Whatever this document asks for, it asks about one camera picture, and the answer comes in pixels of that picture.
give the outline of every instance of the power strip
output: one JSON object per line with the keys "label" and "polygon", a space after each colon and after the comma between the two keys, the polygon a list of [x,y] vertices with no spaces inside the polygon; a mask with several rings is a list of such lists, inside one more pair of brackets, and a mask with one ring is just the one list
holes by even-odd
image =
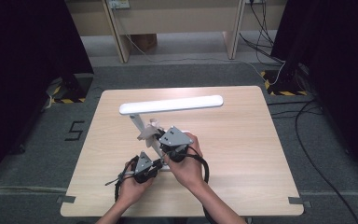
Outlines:
{"label": "power strip", "polygon": [[130,8],[129,0],[108,0],[111,9]]}

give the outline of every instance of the grey carpet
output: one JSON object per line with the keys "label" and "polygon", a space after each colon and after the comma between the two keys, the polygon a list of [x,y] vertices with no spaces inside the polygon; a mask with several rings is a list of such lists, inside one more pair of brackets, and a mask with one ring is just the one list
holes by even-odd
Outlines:
{"label": "grey carpet", "polygon": [[[265,65],[255,64],[259,71]],[[93,222],[97,217],[62,217],[61,205],[56,203],[64,195],[75,170],[92,116],[104,90],[169,87],[206,87],[256,85],[264,92],[266,102],[308,101],[308,96],[271,96],[264,90],[263,80],[244,63],[181,64],[96,67],[95,76],[83,104],[53,105],[40,117],[24,143],[26,152],[6,156],[0,164],[0,223],[78,223]],[[297,188],[312,208],[300,217],[254,217],[259,223],[354,223],[343,202],[310,165],[296,138],[296,113],[304,104],[270,105],[268,108],[280,137]],[[301,140],[314,163],[331,183],[342,192],[358,216],[358,163],[347,153],[344,145],[317,103],[298,120]],[[68,133],[73,121],[83,133],[78,141]],[[145,223],[145,219],[127,220]],[[203,218],[191,223],[204,223]]]}

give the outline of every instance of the forearm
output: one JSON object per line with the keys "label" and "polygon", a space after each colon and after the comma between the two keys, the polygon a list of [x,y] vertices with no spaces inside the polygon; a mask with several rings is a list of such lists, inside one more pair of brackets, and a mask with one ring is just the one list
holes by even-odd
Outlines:
{"label": "forearm", "polygon": [[243,218],[238,216],[219,196],[208,186],[203,183],[199,186],[189,188],[190,192],[202,203],[213,220],[217,223],[246,223]]}
{"label": "forearm", "polygon": [[96,224],[115,224],[123,213],[130,207],[129,204],[117,201],[112,207],[101,217]]}

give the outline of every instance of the light wood tabletop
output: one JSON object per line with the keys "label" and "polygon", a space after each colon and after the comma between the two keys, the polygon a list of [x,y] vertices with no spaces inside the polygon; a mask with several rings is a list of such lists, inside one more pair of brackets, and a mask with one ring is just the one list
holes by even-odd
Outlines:
{"label": "light wood tabletop", "polygon": [[[240,216],[298,216],[302,204],[262,91],[254,86],[104,91],[89,128],[66,196],[65,217],[101,217],[115,202],[115,185],[126,161],[153,148],[138,141],[138,129],[122,104],[221,95],[217,108],[141,115],[169,129],[190,131],[210,167],[209,185]],[[200,202],[170,172],[159,172],[143,198],[124,217],[202,217]]]}

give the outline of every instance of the warning tape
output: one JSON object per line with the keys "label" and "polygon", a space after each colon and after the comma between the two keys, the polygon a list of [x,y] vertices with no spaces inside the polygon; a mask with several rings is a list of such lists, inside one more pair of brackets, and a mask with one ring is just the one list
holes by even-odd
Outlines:
{"label": "warning tape", "polygon": [[[261,77],[266,75],[266,72],[261,72]],[[293,96],[293,95],[307,95],[305,91],[275,91],[269,84],[269,81],[265,79],[264,85],[266,86],[266,90],[270,95],[286,95],[286,96]]]}
{"label": "warning tape", "polygon": [[[61,86],[58,86],[55,89],[53,96],[60,91],[60,88],[61,88]],[[56,98],[54,98],[53,103],[56,103],[56,104],[84,103],[85,100],[86,100],[86,98],[78,98],[78,99],[56,99]]]}

